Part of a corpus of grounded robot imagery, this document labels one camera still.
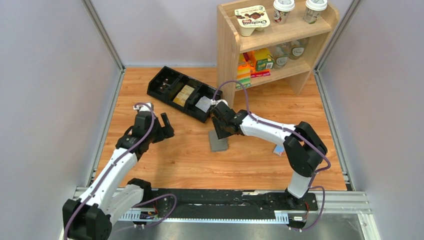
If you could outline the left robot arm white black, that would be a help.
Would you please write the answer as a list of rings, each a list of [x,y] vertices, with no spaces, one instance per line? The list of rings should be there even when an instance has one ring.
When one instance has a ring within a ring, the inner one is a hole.
[[[154,201],[151,183],[139,178],[131,179],[120,193],[115,192],[150,144],[175,135],[167,114],[160,116],[164,126],[149,108],[139,110],[98,178],[78,199],[64,203],[63,239],[107,240],[115,223],[129,209]]]

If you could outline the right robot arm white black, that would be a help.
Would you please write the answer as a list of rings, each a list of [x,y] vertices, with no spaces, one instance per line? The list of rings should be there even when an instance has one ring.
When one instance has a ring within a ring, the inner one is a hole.
[[[225,100],[212,100],[210,113],[218,139],[241,135],[283,147],[293,170],[287,194],[296,199],[304,197],[328,152],[309,123],[284,124],[259,117],[248,110],[235,112]]]

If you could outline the grey card in tray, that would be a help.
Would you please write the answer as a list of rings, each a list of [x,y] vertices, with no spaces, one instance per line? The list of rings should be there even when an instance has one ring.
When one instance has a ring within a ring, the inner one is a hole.
[[[207,96],[202,96],[195,104],[195,107],[203,111],[204,113],[207,113],[211,105],[212,105],[212,100],[208,98]]]

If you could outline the tan cards in tray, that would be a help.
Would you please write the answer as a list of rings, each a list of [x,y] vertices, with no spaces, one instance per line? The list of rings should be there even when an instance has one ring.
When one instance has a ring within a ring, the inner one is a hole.
[[[194,87],[185,85],[176,95],[176,97],[172,100],[173,103],[184,107],[186,104],[187,99],[190,97],[190,95],[195,90]]]

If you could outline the blue card on table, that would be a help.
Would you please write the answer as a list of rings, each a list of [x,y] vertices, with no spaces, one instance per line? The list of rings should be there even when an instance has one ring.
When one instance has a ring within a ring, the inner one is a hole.
[[[273,153],[279,157],[283,155],[284,151],[285,149],[281,145],[276,145],[275,148],[273,149]]]

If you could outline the black organizer tray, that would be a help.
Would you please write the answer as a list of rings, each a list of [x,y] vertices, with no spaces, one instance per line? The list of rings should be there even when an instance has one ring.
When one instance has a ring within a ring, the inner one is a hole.
[[[164,66],[149,82],[147,94],[180,112],[205,123],[210,117],[210,101],[221,99],[222,91]]]

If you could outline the colourful sticky note stack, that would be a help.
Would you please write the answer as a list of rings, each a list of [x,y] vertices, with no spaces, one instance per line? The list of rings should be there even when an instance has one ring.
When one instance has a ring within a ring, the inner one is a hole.
[[[238,66],[236,80],[245,88],[251,86],[251,68],[248,64]]]

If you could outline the red flat packet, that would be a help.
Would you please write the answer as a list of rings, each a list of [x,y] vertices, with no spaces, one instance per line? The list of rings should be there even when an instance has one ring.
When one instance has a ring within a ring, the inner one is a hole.
[[[252,72],[250,74],[250,77],[251,78],[258,78],[258,77],[267,77],[267,76],[270,76],[270,75],[271,75],[271,73],[267,69],[267,70],[264,70],[264,71],[255,71],[255,72]]]

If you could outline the orange snack bag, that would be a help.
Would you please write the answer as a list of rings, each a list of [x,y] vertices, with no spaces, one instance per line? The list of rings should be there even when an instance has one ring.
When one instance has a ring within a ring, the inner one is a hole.
[[[252,66],[245,55],[241,53],[238,58],[237,75],[251,75],[253,73]]]

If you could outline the green yellow box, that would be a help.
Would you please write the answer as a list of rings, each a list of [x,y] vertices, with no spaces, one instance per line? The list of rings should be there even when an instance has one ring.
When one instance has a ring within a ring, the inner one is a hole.
[[[247,53],[255,71],[260,72],[273,68],[274,60],[268,48],[260,48]]]

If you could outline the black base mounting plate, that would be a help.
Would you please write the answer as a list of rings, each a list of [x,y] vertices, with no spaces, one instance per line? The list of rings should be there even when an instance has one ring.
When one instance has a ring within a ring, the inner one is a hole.
[[[174,194],[176,202],[169,194]],[[228,189],[178,189],[159,188],[148,190],[143,201],[157,198],[146,205],[158,210],[160,217],[172,209],[173,219],[219,219],[219,220],[271,220],[276,211],[317,211],[316,195],[307,193],[301,200],[290,200],[284,192]]]

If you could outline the left glass jar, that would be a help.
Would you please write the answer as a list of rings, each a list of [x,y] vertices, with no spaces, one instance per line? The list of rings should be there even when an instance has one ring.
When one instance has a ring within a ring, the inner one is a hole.
[[[281,69],[288,61],[290,55],[290,45],[288,43],[275,45],[271,53],[274,60],[273,68]]]

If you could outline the glass jar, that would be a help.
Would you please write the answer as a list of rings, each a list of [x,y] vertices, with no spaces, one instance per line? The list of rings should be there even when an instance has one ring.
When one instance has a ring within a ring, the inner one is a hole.
[[[298,60],[303,55],[308,41],[308,38],[301,38],[291,41],[289,59]]]
[[[273,68],[281,69],[288,61],[290,55],[290,45],[288,43],[275,45],[271,53],[274,60]]]

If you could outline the right glass jar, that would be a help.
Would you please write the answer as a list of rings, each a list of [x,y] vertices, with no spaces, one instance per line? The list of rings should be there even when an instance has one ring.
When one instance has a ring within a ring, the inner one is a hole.
[[[308,38],[301,38],[291,41],[289,59],[298,60],[303,55],[308,41]]]

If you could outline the Chobani yogurt pack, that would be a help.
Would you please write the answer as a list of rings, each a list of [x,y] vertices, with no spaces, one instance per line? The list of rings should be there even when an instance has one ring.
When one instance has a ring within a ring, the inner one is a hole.
[[[254,31],[263,31],[270,25],[266,8],[263,5],[254,5],[234,10],[239,24],[239,34],[249,37]]]

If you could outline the left paper coffee cup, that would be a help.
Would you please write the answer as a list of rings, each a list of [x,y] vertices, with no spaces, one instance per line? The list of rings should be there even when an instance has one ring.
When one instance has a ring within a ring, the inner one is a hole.
[[[295,8],[294,0],[274,0],[273,20],[277,24],[285,24],[289,14]]]

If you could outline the paper coffee cup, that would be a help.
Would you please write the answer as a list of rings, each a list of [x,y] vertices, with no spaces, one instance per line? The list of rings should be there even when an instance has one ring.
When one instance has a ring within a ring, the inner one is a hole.
[[[306,0],[303,20],[308,24],[314,24],[327,6],[327,0]]]
[[[285,24],[289,14],[295,8],[294,0],[274,0],[273,20],[277,24]]]

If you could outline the right paper coffee cup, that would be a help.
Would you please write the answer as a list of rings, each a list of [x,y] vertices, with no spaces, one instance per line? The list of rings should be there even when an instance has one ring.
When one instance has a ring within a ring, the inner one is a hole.
[[[306,0],[303,20],[308,24],[314,24],[327,6],[327,0]]]

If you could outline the aluminium frame rail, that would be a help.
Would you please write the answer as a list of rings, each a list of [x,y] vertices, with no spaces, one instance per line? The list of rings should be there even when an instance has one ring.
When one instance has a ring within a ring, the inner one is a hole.
[[[282,190],[251,190],[251,191],[270,191],[284,192]],[[315,194],[318,210],[302,213],[297,210],[277,210],[275,217],[272,219],[253,220],[253,219],[183,219],[171,218],[166,219],[166,222],[174,223],[241,223],[241,224],[288,224],[293,223],[296,218],[310,224],[314,218],[318,216],[320,211],[323,211],[322,217],[332,214],[371,214],[366,194],[360,191],[332,191],[332,190],[310,190],[308,193]]]

